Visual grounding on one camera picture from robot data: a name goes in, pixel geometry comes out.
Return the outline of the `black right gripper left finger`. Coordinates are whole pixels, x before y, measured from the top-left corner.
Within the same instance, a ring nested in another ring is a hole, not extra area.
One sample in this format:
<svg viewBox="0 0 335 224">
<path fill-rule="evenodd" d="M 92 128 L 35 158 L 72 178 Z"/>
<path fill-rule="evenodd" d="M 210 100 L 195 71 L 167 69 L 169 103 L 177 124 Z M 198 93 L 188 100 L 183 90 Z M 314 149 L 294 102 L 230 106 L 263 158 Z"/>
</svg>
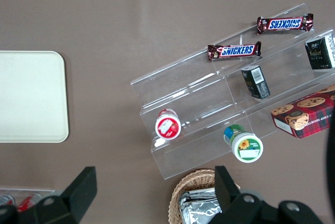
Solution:
<svg viewBox="0 0 335 224">
<path fill-rule="evenodd" d="M 59 196 L 46 197 L 23 212 L 2 206 L 1 223 L 80 223 L 96 195 L 96 167 L 87 166 Z"/>
</svg>

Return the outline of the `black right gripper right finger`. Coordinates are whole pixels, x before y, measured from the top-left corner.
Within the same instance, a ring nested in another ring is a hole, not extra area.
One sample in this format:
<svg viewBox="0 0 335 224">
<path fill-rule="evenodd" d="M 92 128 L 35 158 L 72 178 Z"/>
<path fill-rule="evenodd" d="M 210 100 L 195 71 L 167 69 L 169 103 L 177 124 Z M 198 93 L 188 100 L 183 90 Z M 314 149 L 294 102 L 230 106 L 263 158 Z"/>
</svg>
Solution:
<svg viewBox="0 0 335 224">
<path fill-rule="evenodd" d="M 241 193 L 225 166 L 215 167 L 215 193 L 221 212 L 210 223 L 322 223 L 301 202 L 285 200 L 275 208 L 253 194 Z"/>
</svg>

